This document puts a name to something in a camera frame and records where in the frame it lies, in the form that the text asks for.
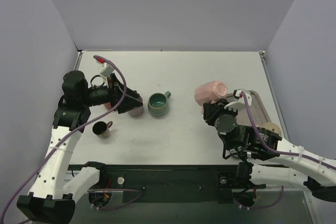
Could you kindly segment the red mug black handle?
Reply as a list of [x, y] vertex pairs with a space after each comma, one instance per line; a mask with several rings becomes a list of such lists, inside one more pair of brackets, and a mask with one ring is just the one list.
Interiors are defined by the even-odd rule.
[[106, 109], [106, 110], [111, 110], [111, 108], [112, 108], [112, 106], [111, 106], [111, 103], [110, 103], [110, 102], [108, 102], [108, 103], [105, 103], [105, 104], [104, 104], [104, 107], [105, 107], [105, 109]]

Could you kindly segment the teal green mug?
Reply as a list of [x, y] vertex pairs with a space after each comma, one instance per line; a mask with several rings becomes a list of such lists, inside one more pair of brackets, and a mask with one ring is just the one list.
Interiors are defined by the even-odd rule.
[[154, 93], [148, 99], [148, 111], [153, 117], [162, 117], [168, 114], [170, 110], [169, 98], [171, 92]]

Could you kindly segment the beige wooden mug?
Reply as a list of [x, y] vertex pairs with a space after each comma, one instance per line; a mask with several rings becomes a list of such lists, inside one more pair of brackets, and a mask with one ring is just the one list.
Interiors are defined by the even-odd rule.
[[282, 136], [280, 127], [273, 122], [265, 122], [261, 125], [261, 128], [272, 131], [279, 136]]

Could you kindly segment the brown ribbed mug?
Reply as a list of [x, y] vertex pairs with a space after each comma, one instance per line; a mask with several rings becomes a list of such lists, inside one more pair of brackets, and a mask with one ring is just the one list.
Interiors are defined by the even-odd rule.
[[105, 140], [108, 139], [110, 136], [110, 127], [112, 127], [112, 125], [112, 121], [109, 121], [107, 123], [104, 121], [99, 121], [93, 125], [92, 131], [94, 135]]

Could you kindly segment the pink mug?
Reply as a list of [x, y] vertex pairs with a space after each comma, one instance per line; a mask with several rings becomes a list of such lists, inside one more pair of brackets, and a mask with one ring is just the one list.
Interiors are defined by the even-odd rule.
[[227, 96], [227, 86], [221, 81], [211, 81], [196, 88], [194, 99], [201, 106], [212, 101], [218, 101]]

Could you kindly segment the lilac mug black handle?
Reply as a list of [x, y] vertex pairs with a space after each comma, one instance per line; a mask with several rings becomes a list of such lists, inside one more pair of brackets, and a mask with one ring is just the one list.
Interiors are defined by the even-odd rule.
[[136, 118], [136, 117], [139, 117], [143, 114], [144, 112], [144, 108], [141, 106], [141, 107], [138, 107], [136, 109], [133, 109], [131, 111], [128, 112], [128, 115], [133, 117], [133, 118]]

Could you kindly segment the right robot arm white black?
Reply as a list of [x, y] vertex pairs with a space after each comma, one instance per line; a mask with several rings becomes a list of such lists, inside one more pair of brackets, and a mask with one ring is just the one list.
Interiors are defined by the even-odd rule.
[[201, 106], [204, 121], [223, 142], [223, 159], [240, 159], [236, 184], [293, 187], [335, 202], [335, 160], [306, 151], [272, 129], [258, 127], [250, 106], [246, 94], [233, 102], [219, 99]]

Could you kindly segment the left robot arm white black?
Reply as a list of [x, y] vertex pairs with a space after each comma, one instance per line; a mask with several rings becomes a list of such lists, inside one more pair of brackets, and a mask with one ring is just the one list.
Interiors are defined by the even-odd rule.
[[104, 163], [87, 162], [78, 175], [65, 183], [68, 166], [77, 142], [90, 117], [90, 107], [110, 103], [113, 110], [126, 113], [143, 105], [140, 95], [125, 88], [116, 75], [107, 84], [88, 84], [79, 70], [63, 77], [63, 96], [53, 120], [47, 161], [38, 169], [29, 193], [21, 195], [17, 208], [30, 221], [70, 223], [76, 202], [91, 187], [104, 188], [111, 184]]

